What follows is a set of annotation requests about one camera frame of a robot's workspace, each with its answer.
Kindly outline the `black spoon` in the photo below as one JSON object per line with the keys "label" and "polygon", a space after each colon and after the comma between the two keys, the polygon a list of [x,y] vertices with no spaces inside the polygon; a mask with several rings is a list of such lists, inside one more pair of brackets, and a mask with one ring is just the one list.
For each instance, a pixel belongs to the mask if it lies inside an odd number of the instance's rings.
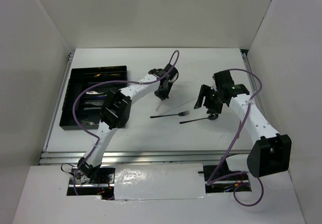
{"label": "black spoon", "polygon": [[195,122],[195,121],[199,121],[199,120],[216,120],[219,117],[218,114],[209,114],[207,117],[203,117],[203,118],[198,118],[198,119],[193,119],[193,120],[187,120],[187,121],[181,121],[179,122],[180,124],[186,124],[186,123],[190,123],[190,122]]}

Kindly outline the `black fork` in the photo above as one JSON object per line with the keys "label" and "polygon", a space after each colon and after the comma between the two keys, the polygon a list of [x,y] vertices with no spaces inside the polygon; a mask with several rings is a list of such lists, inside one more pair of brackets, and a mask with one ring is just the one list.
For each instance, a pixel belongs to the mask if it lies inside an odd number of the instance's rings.
{"label": "black fork", "polygon": [[160,118],[160,117],[170,117],[170,116],[179,116],[179,117],[183,117],[183,116],[187,116],[190,114],[190,111],[183,111],[183,112],[179,112],[176,114],[167,114],[167,115],[158,115],[158,116],[150,116],[151,119],[155,119],[155,118]]}

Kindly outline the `silver table knife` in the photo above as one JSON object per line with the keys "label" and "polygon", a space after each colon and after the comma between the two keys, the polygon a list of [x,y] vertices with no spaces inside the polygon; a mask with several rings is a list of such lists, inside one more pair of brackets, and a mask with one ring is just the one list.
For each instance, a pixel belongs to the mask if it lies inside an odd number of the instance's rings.
{"label": "silver table knife", "polygon": [[87,95],[102,95],[104,92],[97,92],[97,91],[86,91]]}

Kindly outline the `gold spoon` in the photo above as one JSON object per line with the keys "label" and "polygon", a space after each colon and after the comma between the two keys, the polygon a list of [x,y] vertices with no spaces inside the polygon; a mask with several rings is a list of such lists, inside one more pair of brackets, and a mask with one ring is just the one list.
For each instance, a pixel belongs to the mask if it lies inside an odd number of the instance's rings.
{"label": "gold spoon", "polygon": [[95,78],[101,77],[101,78],[109,78],[109,77],[121,77],[122,74],[120,73],[98,73],[94,75]]}

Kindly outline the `silver ornate fork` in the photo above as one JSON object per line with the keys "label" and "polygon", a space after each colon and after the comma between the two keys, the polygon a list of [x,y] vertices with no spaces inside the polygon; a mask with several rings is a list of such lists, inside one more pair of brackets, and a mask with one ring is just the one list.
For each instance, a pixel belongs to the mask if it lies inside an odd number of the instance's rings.
{"label": "silver ornate fork", "polygon": [[81,125],[97,125],[97,123],[94,123],[94,122],[91,122],[91,121],[84,121],[84,120],[81,120]]}

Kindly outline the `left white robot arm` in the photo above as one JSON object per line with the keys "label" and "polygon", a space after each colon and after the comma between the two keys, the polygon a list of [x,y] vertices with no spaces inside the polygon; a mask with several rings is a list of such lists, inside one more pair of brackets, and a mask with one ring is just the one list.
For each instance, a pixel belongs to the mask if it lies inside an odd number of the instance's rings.
{"label": "left white robot arm", "polygon": [[162,101],[168,99],[177,78],[178,70],[174,65],[167,64],[164,69],[150,70],[138,83],[121,89],[111,88],[107,92],[101,108],[99,128],[94,135],[97,140],[77,164],[77,170],[86,182],[94,183],[98,180],[104,152],[116,131],[128,122],[131,106],[152,92]]}

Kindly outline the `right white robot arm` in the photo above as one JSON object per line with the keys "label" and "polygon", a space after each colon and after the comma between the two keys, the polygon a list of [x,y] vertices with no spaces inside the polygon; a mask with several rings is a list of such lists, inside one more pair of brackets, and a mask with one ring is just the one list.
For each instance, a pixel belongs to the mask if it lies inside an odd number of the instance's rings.
{"label": "right white robot arm", "polygon": [[[229,107],[240,119],[240,125],[226,153],[215,171],[225,180],[232,179],[237,172],[250,173],[253,177],[264,177],[289,169],[291,138],[280,134],[257,108],[254,97],[243,84],[236,84],[224,70],[213,75],[212,86],[202,85],[195,109],[204,106],[209,114],[218,116],[222,107]],[[249,154],[230,155],[230,151],[242,130],[251,138]]]}

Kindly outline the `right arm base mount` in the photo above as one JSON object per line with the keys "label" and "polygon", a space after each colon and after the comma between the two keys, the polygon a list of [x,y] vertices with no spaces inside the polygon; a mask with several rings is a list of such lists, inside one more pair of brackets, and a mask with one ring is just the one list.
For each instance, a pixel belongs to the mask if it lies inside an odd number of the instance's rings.
{"label": "right arm base mount", "polygon": [[247,174],[232,172],[225,165],[221,166],[219,171],[212,178],[212,181],[215,179],[218,179],[218,181],[211,185],[207,185],[206,183],[216,167],[217,165],[204,165],[203,169],[197,172],[205,180],[206,193],[232,193],[236,188],[238,188],[237,192],[251,191],[251,185]]}

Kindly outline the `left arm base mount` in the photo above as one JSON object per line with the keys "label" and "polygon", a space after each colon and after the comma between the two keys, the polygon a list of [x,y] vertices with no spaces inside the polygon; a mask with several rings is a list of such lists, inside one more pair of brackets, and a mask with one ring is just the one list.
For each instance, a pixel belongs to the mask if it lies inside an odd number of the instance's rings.
{"label": "left arm base mount", "polygon": [[102,200],[114,200],[115,168],[104,167],[99,170],[92,180],[80,171],[76,172],[76,166],[63,163],[60,166],[62,172],[69,174],[67,196],[92,196],[101,197]]}

